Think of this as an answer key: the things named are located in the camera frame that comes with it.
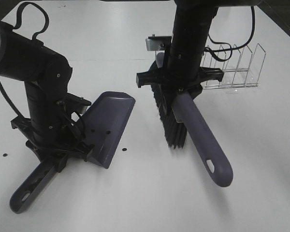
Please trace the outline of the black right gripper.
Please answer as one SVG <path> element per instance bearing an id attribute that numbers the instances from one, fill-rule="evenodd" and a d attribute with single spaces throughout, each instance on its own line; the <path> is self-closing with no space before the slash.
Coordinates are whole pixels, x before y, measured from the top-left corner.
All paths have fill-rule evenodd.
<path id="1" fill-rule="evenodd" d="M 221 82 L 225 74 L 220 68 L 208 67 L 198 67 L 197 72 L 192 76 L 188 76 L 186 69 L 181 69 L 182 73 L 176 74 L 167 67 L 168 61 L 169 49 L 156 53 L 155 61 L 149 70 L 136 74 L 138 88 L 151 86 L 152 91 L 160 93 L 187 91 L 194 100 L 203 91 L 201 83 L 209 80 Z"/>

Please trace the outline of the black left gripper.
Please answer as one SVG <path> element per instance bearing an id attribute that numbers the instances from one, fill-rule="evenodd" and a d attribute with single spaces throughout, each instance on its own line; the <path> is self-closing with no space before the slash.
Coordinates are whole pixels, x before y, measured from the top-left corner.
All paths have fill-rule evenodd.
<path id="1" fill-rule="evenodd" d="M 11 121 L 12 128 L 19 129 L 27 138 L 25 145 L 39 162 L 55 164 L 58 173 L 66 167 L 68 157 L 87 160 L 93 149 L 85 143 L 85 113 L 67 113 L 65 99 L 28 97 L 30 117 L 17 116 Z"/>

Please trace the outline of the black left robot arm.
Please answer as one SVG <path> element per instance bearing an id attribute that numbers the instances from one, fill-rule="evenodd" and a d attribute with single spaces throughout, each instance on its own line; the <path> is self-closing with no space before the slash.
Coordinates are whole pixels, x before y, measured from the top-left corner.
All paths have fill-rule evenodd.
<path id="1" fill-rule="evenodd" d="M 29 108 L 29 117 L 17 114 L 11 125 L 27 138 L 27 146 L 40 160 L 67 156 L 87 160 L 92 151 L 84 142 L 83 119 L 72 120 L 72 114 L 81 116 L 91 105 L 68 92 L 72 72 L 63 55 L 0 21 L 0 76 L 24 83 Z"/>

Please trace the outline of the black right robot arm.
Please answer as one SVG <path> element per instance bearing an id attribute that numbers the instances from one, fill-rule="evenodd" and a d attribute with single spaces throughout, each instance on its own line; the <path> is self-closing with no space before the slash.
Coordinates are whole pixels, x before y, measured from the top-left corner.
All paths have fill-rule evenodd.
<path id="1" fill-rule="evenodd" d="M 212 161 L 210 175 L 220 186 L 231 182 L 232 167 L 194 99 L 203 90 L 202 82 L 222 81 L 224 71 L 202 67 L 201 59 L 206 52 L 217 57 L 205 43 L 220 7 L 257 4 L 256 0 L 176 1 L 172 36 L 148 37 L 147 49 L 158 54 L 147 72 L 136 75 L 139 87 L 151 86 L 168 145 L 182 148 L 189 135 L 202 162 Z M 126 93 L 102 93 L 76 122 L 79 143 L 69 155 L 108 168 L 134 104 Z"/>

